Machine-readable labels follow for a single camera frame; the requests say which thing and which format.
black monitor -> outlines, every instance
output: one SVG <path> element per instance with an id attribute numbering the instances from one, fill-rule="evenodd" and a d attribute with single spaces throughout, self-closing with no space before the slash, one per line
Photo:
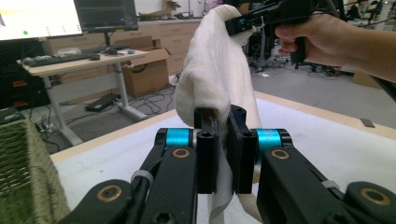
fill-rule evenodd
<path id="1" fill-rule="evenodd" d="M 75 0 L 79 22 L 85 34 L 137 30 L 134 0 Z"/>
<path id="2" fill-rule="evenodd" d="M 81 34 L 73 0 L 0 0 L 0 41 Z"/>

brown box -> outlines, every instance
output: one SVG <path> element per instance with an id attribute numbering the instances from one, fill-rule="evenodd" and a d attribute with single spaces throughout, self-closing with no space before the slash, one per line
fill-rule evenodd
<path id="1" fill-rule="evenodd" d="M 169 87 L 166 67 L 166 59 L 169 58 L 169 53 L 166 49 L 154 48 L 151 36 L 118 40 L 116 43 L 128 44 L 131 49 L 148 52 L 146 57 L 121 64 L 134 65 L 134 68 L 122 67 L 125 88 L 129 95 L 139 97 Z"/>
<path id="2" fill-rule="evenodd" d="M 364 85 L 364 86 L 369 86 L 369 87 L 375 87 L 381 89 L 381 87 L 376 83 L 368 74 L 363 73 L 360 70 L 356 70 L 355 74 L 353 75 L 352 80 L 355 83 Z"/>

desk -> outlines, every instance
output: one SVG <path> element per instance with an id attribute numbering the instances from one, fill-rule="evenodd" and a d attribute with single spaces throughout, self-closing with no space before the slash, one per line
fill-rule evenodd
<path id="1" fill-rule="evenodd" d="M 131 108 L 128 105 L 128 98 L 120 63 L 127 62 L 135 58 L 144 57 L 148 53 L 139 50 L 136 50 L 134 54 L 127 54 L 126 50 L 119 50 L 119 53 L 122 53 L 122 55 L 101 55 L 101 59 L 99 61 L 79 60 L 70 63 L 57 63 L 40 67 L 29 67 L 26 65 L 23 66 L 32 76 L 43 78 L 50 103 L 55 111 L 56 118 L 59 120 L 59 130 L 73 146 L 81 144 L 82 141 L 65 124 L 61 109 L 59 107 L 59 103 L 61 102 L 119 87 L 121 95 L 121 104 L 119 105 L 120 109 L 137 119 L 145 119 L 147 117 L 145 114 Z M 52 85 L 50 81 L 50 76 L 53 75 L 109 64 L 115 65 L 115 71 L 104 76 L 93 77 L 81 80 L 79 82 L 72 82 L 57 86 Z"/>
<path id="2" fill-rule="evenodd" d="M 284 128 L 293 143 L 324 175 L 340 185 L 368 181 L 396 192 L 396 130 L 364 127 L 359 119 L 256 93 L 263 128 Z M 71 209 L 97 183 L 130 180 L 160 128 L 186 127 L 176 111 L 104 135 L 51 156 Z M 205 196 L 198 197 L 198 223 L 207 223 Z M 257 223 L 235 197 L 226 223 Z"/>

desk leg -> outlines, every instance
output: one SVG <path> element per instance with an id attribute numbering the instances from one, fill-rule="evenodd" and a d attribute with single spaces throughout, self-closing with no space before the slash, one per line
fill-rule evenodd
<path id="1" fill-rule="evenodd" d="M 148 116 L 143 114 L 142 112 L 132 108 L 131 106 L 129 106 L 128 104 L 128 96 L 126 94 L 126 90 L 125 90 L 125 82 L 123 80 L 123 74 L 122 74 L 122 70 L 121 70 L 121 65 L 120 63 L 115 63 L 114 64 L 116 66 L 116 76 L 117 76 L 117 82 L 119 84 L 119 89 L 120 89 L 120 95 L 121 95 L 121 103 L 119 104 L 119 108 L 124 111 L 125 113 L 127 113 L 128 115 L 142 120 L 142 119 L 147 119 Z"/>
<path id="2" fill-rule="evenodd" d="M 64 122 L 64 117 L 62 116 L 61 108 L 59 107 L 59 102 L 55 99 L 53 95 L 53 88 L 52 85 L 50 84 L 50 79 L 49 77 L 42 77 L 44 80 L 44 84 L 46 85 L 46 90 L 47 94 L 50 100 L 50 104 L 55 111 L 56 118 L 59 121 L 59 131 L 64 135 L 65 138 L 70 142 L 72 146 L 76 146 L 78 144 L 81 144 L 82 141 L 81 139 L 76 136 L 73 131 L 67 127 L 66 123 Z"/>

wall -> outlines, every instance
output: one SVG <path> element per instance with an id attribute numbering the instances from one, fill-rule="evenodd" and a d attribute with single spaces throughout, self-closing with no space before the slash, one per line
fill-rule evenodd
<path id="1" fill-rule="evenodd" d="M 204 11 L 204 2 L 202 0 L 190 0 L 191 2 L 191 10 L 194 14 L 194 17 L 202 17 Z M 175 0 L 181 7 L 177 9 L 179 12 L 188 12 L 189 11 L 189 0 Z M 139 12 L 154 12 L 163 9 L 163 0 L 134 0 L 134 4 L 136 6 L 136 13 Z"/>

